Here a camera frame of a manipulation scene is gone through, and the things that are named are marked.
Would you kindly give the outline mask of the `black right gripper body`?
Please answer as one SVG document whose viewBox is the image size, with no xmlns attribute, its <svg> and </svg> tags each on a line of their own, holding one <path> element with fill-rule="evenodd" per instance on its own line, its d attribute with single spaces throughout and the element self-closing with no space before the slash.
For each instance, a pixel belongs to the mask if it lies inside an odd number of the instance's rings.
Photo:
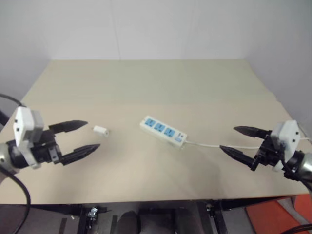
<svg viewBox="0 0 312 234">
<path fill-rule="evenodd" d="M 255 171 L 259 164 L 275 166 L 280 161 L 279 150 L 275 148 L 271 135 L 263 139 L 256 155 L 253 158 L 251 170 Z"/>
</svg>

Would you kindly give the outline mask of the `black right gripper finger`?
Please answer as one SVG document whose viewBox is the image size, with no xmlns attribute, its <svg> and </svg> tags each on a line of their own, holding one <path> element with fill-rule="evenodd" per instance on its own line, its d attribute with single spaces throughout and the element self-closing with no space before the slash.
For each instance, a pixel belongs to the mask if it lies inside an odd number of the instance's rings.
<svg viewBox="0 0 312 234">
<path fill-rule="evenodd" d="M 269 136 L 271 134 L 271 130 L 263 130 L 250 126 L 236 126 L 234 127 L 234 130 L 240 132 L 243 135 L 260 139 L 265 139 L 266 136 Z"/>
<path fill-rule="evenodd" d="M 243 154 L 243 152 L 241 152 L 237 149 L 234 149 L 232 147 L 223 146 L 223 145 L 220 145 L 219 147 L 224 153 L 226 153 L 232 159 L 234 159 L 240 163 L 243 163 L 244 165 L 248 166 L 249 168 L 252 168 L 252 165 L 254 162 L 253 158 Z"/>
</svg>

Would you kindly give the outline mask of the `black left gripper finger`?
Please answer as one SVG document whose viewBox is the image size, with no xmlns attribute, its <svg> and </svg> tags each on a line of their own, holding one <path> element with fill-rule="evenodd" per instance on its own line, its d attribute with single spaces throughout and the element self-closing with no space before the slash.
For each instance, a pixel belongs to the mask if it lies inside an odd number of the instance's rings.
<svg viewBox="0 0 312 234">
<path fill-rule="evenodd" d="M 71 164 L 75 161 L 81 160 L 93 153 L 100 144 L 85 145 L 74 149 L 71 153 L 61 157 L 60 162 L 63 166 Z"/>
<path fill-rule="evenodd" d="M 83 120 L 71 120 L 71 121 L 65 121 L 53 125 L 49 125 L 49 130 L 51 130 L 54 134 L 58 134 L 61 132 L 70 132 L 77 130 L 78 128 L 88 124 L 87 121 Z"/>
</svg>

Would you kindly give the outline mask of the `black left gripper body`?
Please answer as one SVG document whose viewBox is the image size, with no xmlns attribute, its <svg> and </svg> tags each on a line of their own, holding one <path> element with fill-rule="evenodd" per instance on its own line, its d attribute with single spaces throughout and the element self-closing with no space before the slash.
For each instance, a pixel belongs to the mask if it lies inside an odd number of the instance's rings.
<svg viewBox="0 0 312 234">
<path fill-rule="evenodd" d="M 31 152 L 38 163 L 60 163 L 62 154 L 55 140 L 55 134 L 51 130 L 42 132 L 38 142 L 33 143 Z"/>
</svg>

